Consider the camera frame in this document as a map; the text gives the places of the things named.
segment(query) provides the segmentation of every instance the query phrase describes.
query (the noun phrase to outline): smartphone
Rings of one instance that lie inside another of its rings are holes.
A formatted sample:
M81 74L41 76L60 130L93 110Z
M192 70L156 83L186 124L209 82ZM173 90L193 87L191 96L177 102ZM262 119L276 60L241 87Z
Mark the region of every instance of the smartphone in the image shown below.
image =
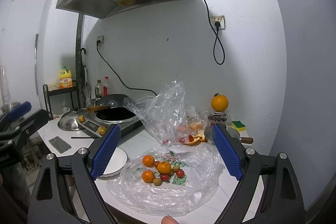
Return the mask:
M49 143L61 154L71 148L71 145L69 145L66 141L61 139L59 136L50 139Z

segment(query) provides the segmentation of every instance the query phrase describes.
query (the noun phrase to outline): chopstick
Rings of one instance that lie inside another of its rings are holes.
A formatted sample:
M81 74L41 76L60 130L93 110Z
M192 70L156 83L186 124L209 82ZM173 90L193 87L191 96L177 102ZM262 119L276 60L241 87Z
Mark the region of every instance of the chopstick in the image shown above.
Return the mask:
M96 139L99 137L71 137L72 139Z

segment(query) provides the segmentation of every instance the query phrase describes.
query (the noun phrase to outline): large orange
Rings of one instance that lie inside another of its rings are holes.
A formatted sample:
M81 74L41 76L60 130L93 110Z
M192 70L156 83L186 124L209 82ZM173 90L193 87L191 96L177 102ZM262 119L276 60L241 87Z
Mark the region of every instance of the large orange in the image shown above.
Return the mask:
M153 156L144 156L142 158L142 163L144 164L144 166L147 166L147 167L153 167L154 166L154 162L155 162L155 159Z
M216 93L211 100L211 107L217 112L223 112L227 109L229 101L226 96Z
M150 182L153 182L155 175L152 171L148 170L148 171L143 172L141 177L144 182L150 183Z
M171 171L171 165L169 162L164 161L164 162L160 162L157 165L157 171L161 174L168 174Z

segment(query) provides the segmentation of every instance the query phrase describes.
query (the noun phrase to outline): power outlet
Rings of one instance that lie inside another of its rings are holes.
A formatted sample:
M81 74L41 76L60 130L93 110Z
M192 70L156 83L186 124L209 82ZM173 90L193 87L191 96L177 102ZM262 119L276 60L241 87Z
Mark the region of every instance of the power outlet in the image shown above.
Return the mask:
M97 38L97 40L100 40L100 43L98 44L98 46L101 46L101 45L104 44L104 36L103 36L103 35L99 36L99 37Z
M212 16L210 16L210 19L211 19L211 23L212 23L212 26L216 29L216 27L215 27L215 22L216 21L219 21L220 22L220 27L219 27L219 29L220 30L225 30L225 24L226 24L226 22L225 22L225 16L218 16L218 15L212 15Z

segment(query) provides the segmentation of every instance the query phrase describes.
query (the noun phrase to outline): finger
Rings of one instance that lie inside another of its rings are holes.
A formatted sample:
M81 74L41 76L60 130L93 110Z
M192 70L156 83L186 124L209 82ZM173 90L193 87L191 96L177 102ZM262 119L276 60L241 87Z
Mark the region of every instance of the finger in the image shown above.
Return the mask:
M165 216L161 220L161 224L179 224L175 219L173 219L171 216Z

